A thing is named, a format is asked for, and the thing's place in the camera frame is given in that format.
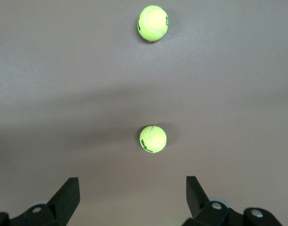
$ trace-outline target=gray floor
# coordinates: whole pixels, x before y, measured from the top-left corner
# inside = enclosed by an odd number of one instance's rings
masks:
[[[154,44],[150,4],[169,16]],[[0,211],[77,176],[70,226],[179,226],[192,175],[288,226],[288,0],[0,0]]]

